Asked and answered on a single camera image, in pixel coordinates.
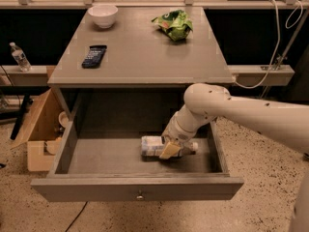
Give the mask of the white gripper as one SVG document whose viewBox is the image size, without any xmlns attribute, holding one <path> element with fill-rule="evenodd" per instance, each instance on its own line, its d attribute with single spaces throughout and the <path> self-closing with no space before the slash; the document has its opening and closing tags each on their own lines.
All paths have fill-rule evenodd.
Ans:
<svg viewBox="0 0 309 232">
<path fill-rule="evenodd" d="M 196 134 L 196 131 L 194 117 L 190 112 L 176 112 L 162 133 L 162 136 L 169 142 L 164 146 L 159 157 L 163 160 L 173 157 L 181 149 L 181 146 L 176 142 L 184 143 L 190 140 Z"/>
</svg>

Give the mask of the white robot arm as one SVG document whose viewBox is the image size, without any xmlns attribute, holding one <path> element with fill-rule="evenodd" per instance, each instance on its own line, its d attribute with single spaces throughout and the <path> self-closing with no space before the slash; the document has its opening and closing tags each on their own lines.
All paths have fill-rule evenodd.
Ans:
<svg viewBox="0 0 309 232">
<path fill-rule="evenodd" d="M 230 202 L 184 205 L 182 232 L 309 232 L 306 105 L 233 97 L 220 86 L 193 84 L 164 137 L 184 144 L 218 119 L 232 171 L 245 180 Z"/>
</svg>

